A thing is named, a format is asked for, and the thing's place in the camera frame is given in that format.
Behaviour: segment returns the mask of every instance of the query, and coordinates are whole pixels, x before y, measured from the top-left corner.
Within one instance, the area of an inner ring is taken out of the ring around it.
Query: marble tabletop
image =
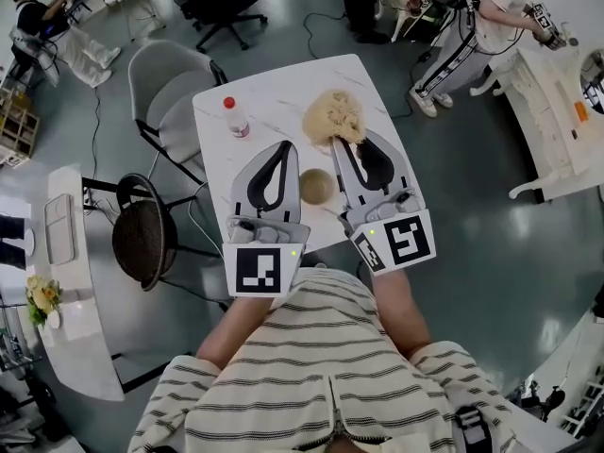
[[[405,148],[361,60],[356,55],[312,60],[236,80],[193,98],[197,133],[223,241],[229,240],[226,218],[230,214],[234,177],[272,144],[291,141],[298,152],[300,174],[310,168],[320,168],[327,171],[335,183],[328,148],[313,147],[302,131],[306,109],[329,89],[342,89],[357,97],[366,127],[388,140],[407,160],[410,185],[415,187],[420,203],[424,205]],[[247,116],[250,133],[245,138],[236,139],[228,130],[223,117],[223,100],[227,96],[234,97]],[[311,229],[307,253],[346,240],[344,229],[337,221],[344,201],[344,195],[336,192],[321,206],[302,202],[301,223]]]
[[[75,257],[62,265],[49,265],[44,238],[44,205],[67,193],[72,204]],[[57,379],[79,393],[112,401],[124,400],[122,384],[113,367],[96,306],[84,227],[82,175],[78,166],[66,166],[48,175],[31,203],[31,228],[36,246],[26,258],[27,275],[58,280],[63,295],[58,329],[39,327],[44,349]]]

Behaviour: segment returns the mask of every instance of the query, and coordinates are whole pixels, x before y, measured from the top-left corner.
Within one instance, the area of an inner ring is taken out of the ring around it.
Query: gray floor
[[[156,0],[169,19],[155,38],[193,47],[199,39],[169,0]],[[206,45],[208,54],[230,80],[309,60],[308,34],[302,27],[311,11],[342,15],[342,0],[261,0],[256,10],[269,25],[239,25],[251,48],[242,52],[227,32]],[[392,32],[394,21],[380,22]],[[355,53],[367,68],[391,114],[407,110],[408,71],[423,48],[410,42],[372,46],[356,44],[344,21],[311,17],[313,48],[321,57]],[[115,10],[96,15],[85,29],[107,45],[126,45],[123,16]],[[138,46],[126,45],[115,76],[100,88],[102,124],[97,136],[100,179],[117,181],[129,172],[146,174],[153,150],[131,121],[126,69]],[[91,139],[95,120],[93,92],[68,74],[54,90],[42,85],[36,111],[42,130],[35,162],[14,172],[2,170],[0,185],[18,186],[43,169],[79,162],[92,174]],[[486,95],[454,96],[454,109],[437,120],[414,114],[395,121],[431,211],[438,257],[413,266],[409,275],[419,305],[435,339],[463,344],[495,382],[508,391],[525,378],[562,341],[602,284],[604,226],[596,190],[536,205],[531,194],[508,198],[508,190],[527,181],[516,122],[505,102]],[[153,177],[164,196],[184,196],[191,181],[159,161]],[[208,192],[200,194],[202,219],[218,236]],[[210,246],[176,213],[182,241]],[[126,353],[118,364],[124,378],[144,371],[178,352],[194,350],[221,313],[184,292],[158,286],[137,289],[112,257],[110,227],[94,213],[90,231],[92,274],[101,318],[112,353]],[[354,273],[359,261],[347,243],[321,251],[328,265]],[[198,292],[225,293],[219,262],[181,256],[173,280]],[[75,436],[93,451],[124,451],[153,384],[111,404],[76,394],[53,378],[48,364],[42,375],[55,391],[59,409]]]

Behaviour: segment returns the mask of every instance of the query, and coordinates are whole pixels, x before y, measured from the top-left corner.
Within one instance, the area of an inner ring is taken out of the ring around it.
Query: person in white pants
[[[49,6],[37,0],[14,1],[17,3],[17,26],[54,44],[57,57],[69,65],[80,80],[95,88],[111,77],[111,71],[107,69],[121,49],[108,50],[85,32],[70,26],[63,12],[67,0],[54,0]]]
[[[426,116],[437,116],[434,101],[443,108],[451,108],[453,99],[448,93],[479,77],[493,56],[510,48],[514,29],[529,30],[543,43],[551,38],[535,20],[522,15],[526,3],[526,0],[479,0],[471,15],[468,16],[471,11],[468,8],[456,12],[438,59],[410,91]],[[468,22],[474,23],[468,28]]]

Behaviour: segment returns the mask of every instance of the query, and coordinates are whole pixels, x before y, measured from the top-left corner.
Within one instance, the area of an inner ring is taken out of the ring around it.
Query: white sneaker
[[[449,94],[433,94],[434,100],[443,108],[451,109],[453,107],[453,98]]]
[[[103,63],[101,64],[101,67],[102,67],[103,69],[107,69],[107,68],[108,68],[108,67],[111,65],[111,63],[112,63],[114,60],[116,60],[116,59],[117,59],[117,57],[118,57],[118,56],[119,56],[121,53],[122,53],[122,49],[121,49],[120,47],[117,47],[117,48],[113,49],[111,52],[109,52],[109,57],[108,57],[108,59],[107,59],[105,62],[103,62]]]
[[[427,117],[436,117],[438,115],[431,97],[420,97],[415,89],[411,89],[409,95],[413,98],[417,107],[426,114]]]
[[[99,79],[99,81],[97,83],[91,85],[91,87],[93,89],[97,88],[101,84],[104,84],[105,82],[107,82],[112,75],[113,75],[112,71],[106,71],[106,72],[104,72],[103,74],[101,74],[101,78]]]

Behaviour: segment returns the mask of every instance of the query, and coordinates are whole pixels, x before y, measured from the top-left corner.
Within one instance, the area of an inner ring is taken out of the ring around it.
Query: black strap
[[[465,441],[465,453],[493,453],[489,426],[474,406],[462,406],[457,410],[455,421]]]

